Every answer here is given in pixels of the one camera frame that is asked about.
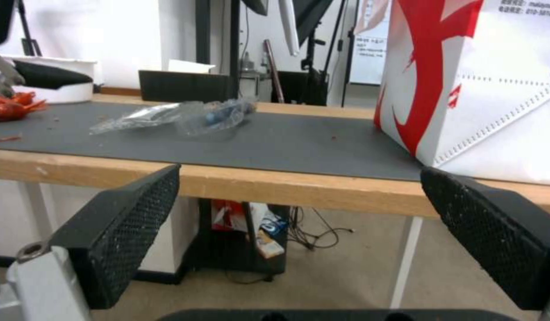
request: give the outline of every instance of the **orange object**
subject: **orange object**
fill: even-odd
[[[21,134],[16,135],[16,136],[1,137],[0,138],[0,143],[1,142],[12,142],[14,140],[20,140],[21,138],[22,138]]]
[[[33,103],[35,93],[16,93],[13,99],[0,97],[0,122],[20,120],[28,113],[45,110],[46,100]]]
[[[35,97],[35,92],[30,93],[16,93],[11,100],[23,106],[28,106],[33,103],[33,98]]]

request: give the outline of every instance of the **red logo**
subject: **red logo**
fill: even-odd
[[[452,37],[473,37],[483,0],[475,0],[442,20],[445,0],[398,0],[407,20],[414,51],[409,66],[416,65],[416,89],[405,124],[394,120],[401,140],[415,156],[418,143],[432,117],[443,90],[442,42]],[[380,115],[380,106],[376,114]]]
[[[461,84],[459,84],[459,86],[455,87],[455,89],[453,89],[450,92],[450,99],[452,97],[455,97],[454,99],[450,100],[450,103],[449,103],[449,108],[450,109],[453,109],[453,108],[457,107],[457,100],[459,99],[459,93],[460,92],[461,92]]]

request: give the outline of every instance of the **white shopping bag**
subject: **white shopping bag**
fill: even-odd
[[[550,0],[393,0],[374,122],[426,165],[550,184]]]

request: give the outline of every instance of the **textured rubber pad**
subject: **textured rubber pad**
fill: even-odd
[[[91,309],[116,304],[166,221],[179,189],[179,165],[97,194],[49,242],[69,251]]]
[[[550,298],[550,214],[518,193],[424,168],[422,187],[443,223],[521,309]]]

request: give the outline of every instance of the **clear plastic bag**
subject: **clear plastic bag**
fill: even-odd
[[[183,102],[145,107],[117,119],[91,127],[91,135],[175,123],[187,136],[199,136],[233,128],[246,114],[255,111],[254,102],[230,99],[226,102]]]

